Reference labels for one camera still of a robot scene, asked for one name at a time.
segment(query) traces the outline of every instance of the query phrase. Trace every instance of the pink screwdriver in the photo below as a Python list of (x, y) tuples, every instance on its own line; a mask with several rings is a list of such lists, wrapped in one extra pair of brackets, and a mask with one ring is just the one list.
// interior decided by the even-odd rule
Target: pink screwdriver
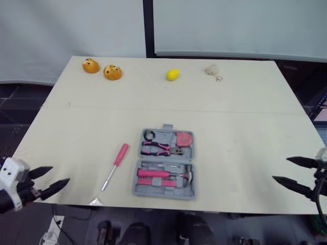
[(116, 160), (114, 161), (113, 163), (113, 168), (110, 172), (110, 174), (108, 175), (108, 178), (106, 179), (106, 181), (104, 182), (102, 188), (101, 188), (101, 191), (104, 191), (107, 187), (107, 184), (111, 178), (111, 176), (113, 175), (115, 169), (117, 166), (119, 166), (120, 162), (122, 161), (123, 157), (125, 156), (126, 152), (127, 152), (127, 149), (128, 149), (128, 144), (123, 144), (121, 150), (119, 151), (117, 157), (116, 157)]

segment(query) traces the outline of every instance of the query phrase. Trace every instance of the robotic hand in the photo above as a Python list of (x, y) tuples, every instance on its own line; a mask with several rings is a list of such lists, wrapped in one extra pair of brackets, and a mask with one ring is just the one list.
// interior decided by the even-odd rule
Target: robotic hand
[(0, 170), (0, 213), (11, 209), (20, 210), (38, 198), (45, 200), (66, 186), (69, 179), (59, 180), (45, 190), (33, 188), (34, 182), (45, 175), (52, 167), (30, 167), (21, 160), (7, 158)]
[(306, 168), (316, 168), (317, 171), (314, 174), (316, 178), (313, 190), (305, 185), (298, 184), (295, 180), (291, 180), (286, 177), (273, 176), (273, 178), (282, 186), (289, 190), (295, 191), (309, 198), (317, 205), (320, 221), (322, 225), (327, 229), (327, 220), (321, 210), (320, 195), (327, 197), (327, 148), (322, 148), (318, 152), (316, 159), (306, 157), (290, 157), (287, 160)]

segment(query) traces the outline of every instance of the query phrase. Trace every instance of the white wall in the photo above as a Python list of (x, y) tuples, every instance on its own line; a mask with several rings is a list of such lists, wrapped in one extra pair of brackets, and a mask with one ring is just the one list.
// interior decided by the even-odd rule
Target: white wall
[(0, 1), (0, 81), (54, 84), (71, 55), (145, 57), (142, 0)]
[(157, 55), (327, 61), (326, 0), (153, 0)]

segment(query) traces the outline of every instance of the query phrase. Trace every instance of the tool kit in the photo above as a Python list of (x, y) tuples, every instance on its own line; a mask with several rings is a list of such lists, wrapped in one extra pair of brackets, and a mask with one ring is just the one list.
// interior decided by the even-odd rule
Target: tool kit
[(139, 144), (133, 190), (135, 195), (194, 200), (196, 197), (194, 136), (190, 131), (144, 129)]

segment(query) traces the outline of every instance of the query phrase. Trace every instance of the wire cutters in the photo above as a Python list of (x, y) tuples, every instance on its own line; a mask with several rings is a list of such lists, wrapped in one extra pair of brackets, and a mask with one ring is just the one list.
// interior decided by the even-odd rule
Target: wire cutters
[(183, 155), (184, 151), (179, 147), (170, 147), (168, 144), (161, 144), (158, 142), (153, 141), (144, 141), (142, 142), (142, 145), (146, 146), (157, 146), (159, 148), (164, 149), (164, 151), (161, 152), (147, 152), (147, 151), (141, 151), (141, 155), (147, 155), (147, 156), (170, 156), (171, 154), (174, 155)]

